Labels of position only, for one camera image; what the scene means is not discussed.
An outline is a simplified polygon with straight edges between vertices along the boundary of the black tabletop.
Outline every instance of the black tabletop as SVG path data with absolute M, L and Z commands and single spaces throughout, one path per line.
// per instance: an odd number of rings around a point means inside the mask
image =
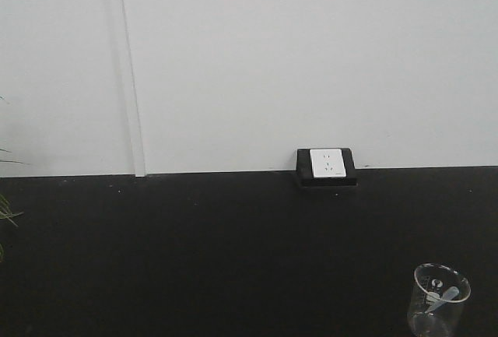
M 456 336 L 498 332 L 498 167 L 3 179 L 1 336 L 409 337 L 413 269 L 472 287 Z

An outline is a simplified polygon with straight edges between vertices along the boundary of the white wall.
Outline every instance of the white wall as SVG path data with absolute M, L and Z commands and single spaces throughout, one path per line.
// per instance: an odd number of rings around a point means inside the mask
M 150 173 L 498 164 L 498 0 L 125 0 Z
M 120 0 L 0 0 L 2 176 L 132 174 Z
M 496 4 L 0 0 L 0 175 L 497 165 Z

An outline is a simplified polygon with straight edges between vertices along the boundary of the green plant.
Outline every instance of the green plant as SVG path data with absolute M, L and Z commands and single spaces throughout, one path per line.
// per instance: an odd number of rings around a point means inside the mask
M 0 100 L 5 101 L 5 99 L 2 96 L 0 96 Z M 5 149 L 0 149 L 0 152 L 10 153 L 8 150 L 5 150 Z M 22 162 L 19 162 L 17 160 L 0 160 L 0 162 L 22 163 Z M 21 214 L 22 214 L 22 212 L 12 212 L 12 210 L 10 209 L 10 203 L 9 203 L 9 201 L 7 201 L 7 198 L 5 198 L 3 195 L 0 195 L 0 219 L 7 219 L 14 226 L 17 226 L 16 222 L 14 222 L 12 220 L 12 218 L 14 216 L 18 216 Z M 3 254 L 4 254 L 3 246 L 0 244 L 0 262 L 3 262 Z

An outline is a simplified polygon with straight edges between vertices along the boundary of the glass rim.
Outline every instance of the glass rim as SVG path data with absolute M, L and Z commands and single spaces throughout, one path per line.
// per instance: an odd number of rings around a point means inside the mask
M 443 302 L 448 302 L 449 304 L 460 304 L 461 302 L 466 301 L 470 297 L 471 289 L 470 289 L 470 283 L 468 282 L 467 278 L 465 278 L 465 276 L 463 276 L 460 272 L 455 271 L 454 269 L 451 269 L 447 265 L 440 265 L 440 264 L 437 264 L 437 263 L 424 263 L 422 265 L 417 266 L 417 268 L 415 269 L 415 271 L 413 271 L 413 276 L 415 277 L 415 282 L 416 282 L 417 286 L 426 295 L 430 296 L 429 292 L 427 290 L 423 289 L 422 285 L 420 285 L 419 280 L 417 279 L 417 272 L 420 269 L 424 269 L 424 268 L 428 268 L 428 267 L 435 267 L 435 268 L 438 268 L 438 269 L 444 269 L 446 271 L 449 271 L 449 272 L 453 273 L 454 275 L 456 275 L 458 277 L 458 279 L 460 279 L 460 282 L 464 283 L 467 286 L 467 288 L 468 288 L 467 294 L 461 300 L 443 300 Z

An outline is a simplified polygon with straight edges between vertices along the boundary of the white outlet cover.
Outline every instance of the white outlet cover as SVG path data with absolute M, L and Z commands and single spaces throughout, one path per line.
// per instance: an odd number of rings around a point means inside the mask
M 310 149 L 313 177 L 345 177 L 340 149 Z

